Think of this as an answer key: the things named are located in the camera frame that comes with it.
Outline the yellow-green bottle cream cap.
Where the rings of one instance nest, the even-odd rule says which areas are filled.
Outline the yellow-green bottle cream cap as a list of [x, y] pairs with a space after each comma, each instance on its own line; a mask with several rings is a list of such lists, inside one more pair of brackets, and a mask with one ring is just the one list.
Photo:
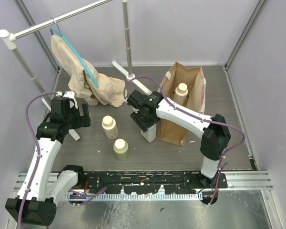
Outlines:
[[113, 145], [114, 152], [117, 158], [121, 161], [128, 160], [130, 157], [130, 151], [128, 143], [123, 139], [117, 139]]

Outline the cream bottle beige cap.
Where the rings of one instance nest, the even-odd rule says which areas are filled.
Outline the cream bottle beige cap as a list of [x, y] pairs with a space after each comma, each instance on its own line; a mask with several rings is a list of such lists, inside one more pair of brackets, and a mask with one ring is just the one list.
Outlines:
[[182, 105], [188, 95], [188, 88], [185, 83], [180, 83], [175, 89], [173, 101], [179, 105]]

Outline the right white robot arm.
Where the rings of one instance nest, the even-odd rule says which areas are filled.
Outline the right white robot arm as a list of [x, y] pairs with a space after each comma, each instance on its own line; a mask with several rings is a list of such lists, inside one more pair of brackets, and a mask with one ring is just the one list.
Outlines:
[[210, 188], [216, 183], [221, 155], [231, 139], [223, 116], [197, 113], [165, 98], [159, 92], [145, 95], [134, 90], [126, 102], [133, 107], [131, 118], [148, 142], [156, 138], [156, 124], [160, 119], [171, 121], [199, 137], [200, 151], [204, 156], [199, 172], [200, 184]]

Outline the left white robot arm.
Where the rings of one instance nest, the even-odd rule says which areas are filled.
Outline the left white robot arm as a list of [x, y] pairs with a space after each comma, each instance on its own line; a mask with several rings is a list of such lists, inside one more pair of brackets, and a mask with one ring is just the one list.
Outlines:
[[65, 136], [70, 130], [89, 127], [91, 120], [87, 104], [78, 108], [76, 93], [56, 92], [50, 111], [36, 131], [31, 131], [35, 150], [25, 180], [15, 198], [8, 198], [5, 209], [23, 224], [48, 227], [54, 220], [57, 205], [72, 188], [80, 189], [86, 183], [82, 166], [66, 165], [57, 179], [48, 185], [51, 169]]

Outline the white square bottle black cap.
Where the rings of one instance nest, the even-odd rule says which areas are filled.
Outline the white square bottle black cap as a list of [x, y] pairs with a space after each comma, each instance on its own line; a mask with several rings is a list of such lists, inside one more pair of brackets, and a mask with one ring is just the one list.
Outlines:
[[149, 142], [151, 143], [156, 139], [156, 124], [149, 127], [145, 132], [140, 130], [141, 135]]

